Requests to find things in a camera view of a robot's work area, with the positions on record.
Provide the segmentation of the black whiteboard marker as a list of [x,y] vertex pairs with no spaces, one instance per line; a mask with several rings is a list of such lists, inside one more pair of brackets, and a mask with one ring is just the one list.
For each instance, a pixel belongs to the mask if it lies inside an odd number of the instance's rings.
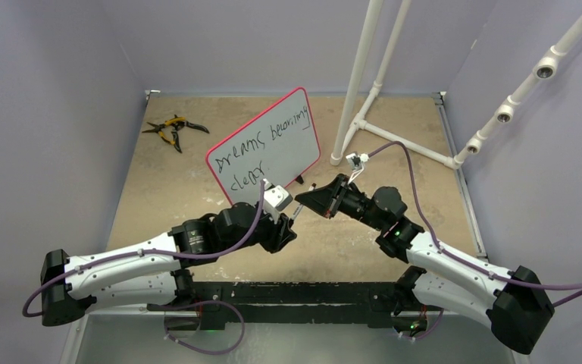
[[[305,192],[306,192],[306,193],[308,193],[308,192],[312,192],[312,191],[313,191],[313,190],[314,190],[316,187],[317,187],[317,184],[316,184],[316,183],[313,183],[313,184],[312,184],[312,185],[311,185],[311,186],[308,188],[308,190],[307,190],[307,191],[305,191]],[[299,194],[298,196],[296,196],[296,197],[295,197],[295,199],[294,199],[294,200],[295,200],[295,201],[298,203],[298,205],[296,206],[296,209],[294,210],[294,212],[293,212],[293,214],[292,214],[292,216],[291,216],[291,219],[292,219],[293,221],[295,221],[295,220],[296,220],[296,219],[299,217],[300,213],[301,213],[301,212],[302,212],[302,210],[304,209],[305,202],[304,202],[304,199],[302,198],[302,195],[303,195],[303,193],[300,193],[300,194]]]

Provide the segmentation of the whiteboard with red frame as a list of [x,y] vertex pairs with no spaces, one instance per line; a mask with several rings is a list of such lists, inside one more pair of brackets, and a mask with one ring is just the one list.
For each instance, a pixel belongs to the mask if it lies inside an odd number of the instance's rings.
[[297,87],[210,148],[205,161],[233,204],[256,202],[263,179],[289,186],[320,157],[308,94]]

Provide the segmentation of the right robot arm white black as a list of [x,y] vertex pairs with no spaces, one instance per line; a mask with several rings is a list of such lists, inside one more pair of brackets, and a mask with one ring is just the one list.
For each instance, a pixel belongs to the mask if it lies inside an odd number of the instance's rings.
[[395,289],[398,310],[419,303],[450,310],[485,325],[509,349],[532,352],[555,313],[534,271],[485,263],[434,243],[431,232],[405,217],[408,207],[397,188],[380,187],[367,196],[347,180],[338,174],[295,200],[324,218],[341,212],[379,231],[380,249],[410,265]]

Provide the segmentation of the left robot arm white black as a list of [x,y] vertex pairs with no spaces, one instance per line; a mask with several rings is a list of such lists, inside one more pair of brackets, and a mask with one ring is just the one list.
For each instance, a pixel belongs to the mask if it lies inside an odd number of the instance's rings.
[[42,325],[136,303],[188,309],[196,299],[190,267],[254,245],[277,253],[296,237],[286,214],[274,217],[258,204],[238,202],[132,246],[84,256],[51,251],[40,275]]

